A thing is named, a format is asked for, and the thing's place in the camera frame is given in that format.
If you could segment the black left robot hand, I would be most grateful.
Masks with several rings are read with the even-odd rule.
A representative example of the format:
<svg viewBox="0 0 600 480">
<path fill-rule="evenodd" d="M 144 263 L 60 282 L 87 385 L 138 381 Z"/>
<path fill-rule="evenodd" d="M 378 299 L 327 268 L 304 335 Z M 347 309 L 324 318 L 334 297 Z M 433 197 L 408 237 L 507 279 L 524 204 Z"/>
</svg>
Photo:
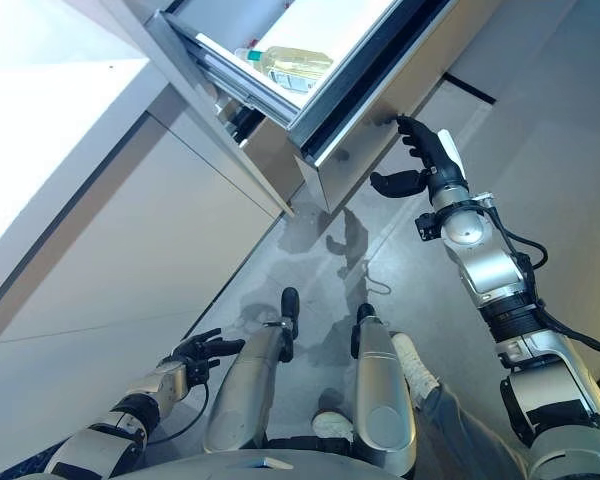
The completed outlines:
<svg viewBox="0 0 600 480">
<path fill-rule="evenodd" d="M 170 358 L 182 361 L 210 361 L 236 355 L 246 344 L 244 339 L 226 340 L 221 334 L 220 328 L 214 328 L 189 336 L 174 348 Z"/>
</svg>

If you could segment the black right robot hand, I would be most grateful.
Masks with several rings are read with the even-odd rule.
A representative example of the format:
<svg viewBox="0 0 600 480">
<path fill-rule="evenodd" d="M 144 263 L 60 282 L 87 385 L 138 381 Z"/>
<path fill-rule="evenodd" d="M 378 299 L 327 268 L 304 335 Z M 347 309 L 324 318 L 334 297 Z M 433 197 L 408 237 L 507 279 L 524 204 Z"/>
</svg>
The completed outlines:
<svg viewBox="0 0 600 480">
<path fill-rule="evenodd" d="M 391 175 L 373 172 L 371 186 L 386 198 L 406 198 L 427 190 L 429 199 L 446 187 L 468 188 L 460 167 L 447 154 L 437 133 L 420 121 L 400 115 L 396 117 L 402 143 L 409 147 L 411 157 L 420 159 L 423 169 L 406 170 Z"/>
</svg>

